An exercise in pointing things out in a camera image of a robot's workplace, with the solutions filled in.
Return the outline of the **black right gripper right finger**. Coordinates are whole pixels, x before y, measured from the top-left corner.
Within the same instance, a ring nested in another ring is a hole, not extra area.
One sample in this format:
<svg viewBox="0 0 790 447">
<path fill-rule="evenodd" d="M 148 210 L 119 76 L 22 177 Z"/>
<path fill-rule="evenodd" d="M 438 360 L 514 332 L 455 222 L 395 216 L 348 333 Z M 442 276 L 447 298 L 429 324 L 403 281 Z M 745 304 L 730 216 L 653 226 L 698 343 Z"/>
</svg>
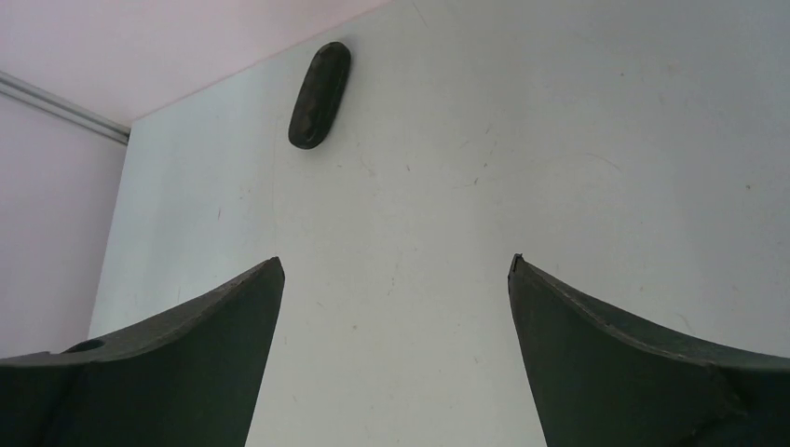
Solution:
<svg viewBox="0 0 790 447">
<path fill-rule="evenodd" d="M 548 445 L 788 444 L 788 359 L 663 327 L 521 255 L 508 291 Z"/>
</svg>

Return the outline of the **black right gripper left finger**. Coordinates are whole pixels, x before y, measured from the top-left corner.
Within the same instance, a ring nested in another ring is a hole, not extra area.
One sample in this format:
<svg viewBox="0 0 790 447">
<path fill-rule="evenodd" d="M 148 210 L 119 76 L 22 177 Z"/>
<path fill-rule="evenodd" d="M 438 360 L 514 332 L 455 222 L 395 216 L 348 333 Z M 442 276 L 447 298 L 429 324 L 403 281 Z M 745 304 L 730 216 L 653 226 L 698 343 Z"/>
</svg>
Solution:
<svg viewBox="0 0 790 447">
<path fill-rule="evenodd" d="M 271 258 L 61 353 L 3 359 L 2 444 L 244 445 L 284 285 Z"/>
</svg>

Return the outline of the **black glasses case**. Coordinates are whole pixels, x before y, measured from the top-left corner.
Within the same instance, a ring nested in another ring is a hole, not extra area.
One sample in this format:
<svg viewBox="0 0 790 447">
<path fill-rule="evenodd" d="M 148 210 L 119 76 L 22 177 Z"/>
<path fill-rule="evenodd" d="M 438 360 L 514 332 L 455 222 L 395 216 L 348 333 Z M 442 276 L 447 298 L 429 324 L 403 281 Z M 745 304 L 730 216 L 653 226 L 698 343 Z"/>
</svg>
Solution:
<svg viewBox="0 0 790 447">
<path fill-rule="evenodd" d="M 345 93 L 351 62 L 351 52 L 342 42 L 330 42 L 315 53 L 288 127 L 293 146 L 309 150 L 326 139 Z"/>
</svg>

